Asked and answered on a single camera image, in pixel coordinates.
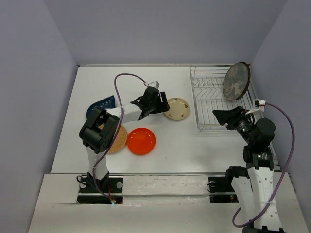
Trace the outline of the cream plate with prints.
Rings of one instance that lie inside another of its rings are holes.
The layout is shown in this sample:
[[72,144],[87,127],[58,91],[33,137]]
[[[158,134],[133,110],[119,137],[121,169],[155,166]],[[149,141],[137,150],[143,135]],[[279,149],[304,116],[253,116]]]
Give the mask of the cream plate with prints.
[[181,121],[190,115],[190,105],[182,98],[168,99],[170,109],[164,115],[171,120]]

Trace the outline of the grey deer plate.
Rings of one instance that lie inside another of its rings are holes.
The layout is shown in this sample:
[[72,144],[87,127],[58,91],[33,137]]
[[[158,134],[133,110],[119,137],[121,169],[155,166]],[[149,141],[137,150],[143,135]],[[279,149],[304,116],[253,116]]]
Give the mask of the grey deer plate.
[[239,100],[244,96],[247,82],[246,62],[238,62],[230,67],[223,80],[223,96],[228,101]]

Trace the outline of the large teal floral plate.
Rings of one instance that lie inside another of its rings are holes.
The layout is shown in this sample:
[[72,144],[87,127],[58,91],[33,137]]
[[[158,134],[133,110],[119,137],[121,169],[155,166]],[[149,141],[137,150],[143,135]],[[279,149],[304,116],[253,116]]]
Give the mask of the large teal floral plate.
[[248,87],[250,85],[250,81],[251,81],[251,70],[250,70],[249,64],[245,63],[245,67],[246,67],[246,71],[247,71],[247,82],[246,82],[246,86],[244,89],[244,94],[247,92]]

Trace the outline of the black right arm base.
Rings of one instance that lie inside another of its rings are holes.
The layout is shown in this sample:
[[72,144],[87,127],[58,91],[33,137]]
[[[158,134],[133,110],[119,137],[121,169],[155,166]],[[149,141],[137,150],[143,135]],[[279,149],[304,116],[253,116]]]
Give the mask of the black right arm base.
[[210,203],[238,203],[238,197],[225,176],[209,176],[207,191],[210,193]]

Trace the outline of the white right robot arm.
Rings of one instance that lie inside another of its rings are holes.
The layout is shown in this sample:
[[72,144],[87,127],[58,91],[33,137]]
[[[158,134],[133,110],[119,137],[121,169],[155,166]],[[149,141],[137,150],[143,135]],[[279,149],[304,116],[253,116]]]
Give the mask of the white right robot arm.
[[231,166],[224,185],[234,190],[244,222],[233,225],[244,233],[282,233],[274,194],[274,161],[270,143],[275,137],[275,124],[267,119],[255,120],[252,112],[238,106],[231,110],[213,110],[221,126],[236,130],[247,143],[243,148],[245,167]]

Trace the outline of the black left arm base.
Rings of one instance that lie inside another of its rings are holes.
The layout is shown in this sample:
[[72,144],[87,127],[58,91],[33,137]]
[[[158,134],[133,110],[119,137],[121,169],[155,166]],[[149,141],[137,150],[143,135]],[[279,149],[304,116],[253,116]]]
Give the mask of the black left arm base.
[[109,176],[97,181],[97,186],[90,174],[78,175],[79,183],[77,202],[79,204],[123,204],[123,177]]

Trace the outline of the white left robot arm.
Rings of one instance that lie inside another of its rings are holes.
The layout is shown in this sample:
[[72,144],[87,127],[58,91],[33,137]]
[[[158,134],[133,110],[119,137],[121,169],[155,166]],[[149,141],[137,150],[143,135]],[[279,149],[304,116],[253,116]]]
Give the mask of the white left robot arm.
[[103,194],[108,186],[106,154],[112,147],[121,125],[139,121],[150,114],[170,109],[166,93],[149,86],[144,94],[130,103],[113,109],[94,108],[82,126],[79,137],[86,147],[89,161],[86,185]]

